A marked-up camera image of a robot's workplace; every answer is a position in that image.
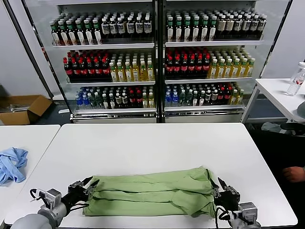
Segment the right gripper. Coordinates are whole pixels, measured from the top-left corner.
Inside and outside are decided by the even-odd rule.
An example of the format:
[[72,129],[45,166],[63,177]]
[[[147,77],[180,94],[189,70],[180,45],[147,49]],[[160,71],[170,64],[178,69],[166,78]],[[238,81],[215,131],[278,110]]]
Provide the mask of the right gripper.
[[219,186],[214,183],[214,181],[210,181],[212,185],[212,191],[214,195],[214,203],[216,206],[222,206],[225,210],[238,210],[239,209],[239,201],[240,201],[240,193],[233,188],[232,186],[227,186],[227,184],[218,177],[218,181],[224,191],[219,192]]

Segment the person's bare hand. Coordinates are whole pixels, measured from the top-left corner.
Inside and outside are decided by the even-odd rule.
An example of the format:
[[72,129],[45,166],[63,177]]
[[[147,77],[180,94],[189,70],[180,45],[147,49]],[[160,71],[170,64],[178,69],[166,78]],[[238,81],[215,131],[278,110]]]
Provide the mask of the person's bare hand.
[[305,169],[303,167],[284,168],[283,175],[288,181],[292,183],[305,181]]

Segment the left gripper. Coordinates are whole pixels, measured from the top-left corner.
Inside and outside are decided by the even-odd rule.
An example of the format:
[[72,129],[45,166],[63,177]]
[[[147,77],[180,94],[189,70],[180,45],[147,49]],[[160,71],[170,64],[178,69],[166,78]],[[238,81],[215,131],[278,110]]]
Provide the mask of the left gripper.
[[99,179],[92,182],[88,187],[85,187],[93,176],[85,178],[82,182],[76,181],[68,186],[68,202],[78,203],[80,201],[86,202],[89,199],[91,192],[97,187]]

